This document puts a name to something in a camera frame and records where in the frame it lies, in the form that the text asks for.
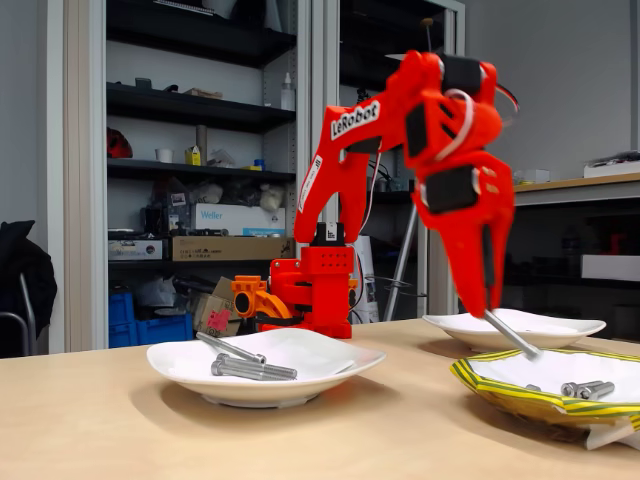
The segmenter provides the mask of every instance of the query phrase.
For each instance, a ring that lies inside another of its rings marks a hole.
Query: white cable
[[[464,142],[465,138],[467,138],[467,135],[469,134],[469,130],[471,130],[471,125],[473,125],[473,99],[469,94],[457,88],[451,88],[444,92],[444,96],[462,97],[465,101],[466,109],[464,112],[464,122],[462,123],[462,127],[460,128],[458,135],[456,135],[456,138],[454,138],[449,145],[440,150],[440,153],[435,156],[436,161],[440,161],[443,158],[448,157],[456,150],[456,148],[462,145],[462,142]]]
[[[369,206],[367,207],[367,215],[364,217],[364,222],[362,222],[362,226],[360,227],[360,231],[358,232],[358,236],[364,230],[364,226],[367,224],[369,220],[369,214],[371,213],[371,204],[373,203],[373,191],[375,189],[376,177],[378,176],[378,167],[380,166],[380,152],[378,152],[378,156],[376,157],[376,166],[373,169],[373,177],[371,177],[371,191],[369,192]]]

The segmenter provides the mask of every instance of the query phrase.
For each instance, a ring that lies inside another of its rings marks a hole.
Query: weller box
[[[195,230],[227,229],[229,235],[284,235],[284,208],[267,212],[260,207],[197,203],[191,212],[191,228]]]

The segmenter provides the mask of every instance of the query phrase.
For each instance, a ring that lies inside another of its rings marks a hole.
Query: screw head
[[[216,377],[223,375],[223,373],[220,371],[220,365],[222,365],[222,362],[218,360],[211,364],[211,375],[215,375]]]

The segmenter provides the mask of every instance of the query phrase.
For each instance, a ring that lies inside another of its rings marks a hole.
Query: white plate
[[[570,320],[498,308],[494,313],[527,342],[540,348],[564,348],[599,332],[607,324],[601,320]],[[463,341],[478,352],[515,348],[486,320],[460,315],[424,315],[424,320]]]
[[[212,403],[281,408],[303,404],[387,356],[379,350],[356,347],[299,328],[279,328],[224,340],[265,355],[270,364],[295,368],[298,379],[259,382],[232,376],[214,377],[211,363],[223,352],[200,340],[153,345],[147,350],[147,360],[163,377],[202,394]]]

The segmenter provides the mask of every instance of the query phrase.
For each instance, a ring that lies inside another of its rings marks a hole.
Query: white bottle
[[[280,108],[282,110],[296,110],[296,90],[291,83],[291,75],[289,72],[284,77],[282,91],[280,92]]]

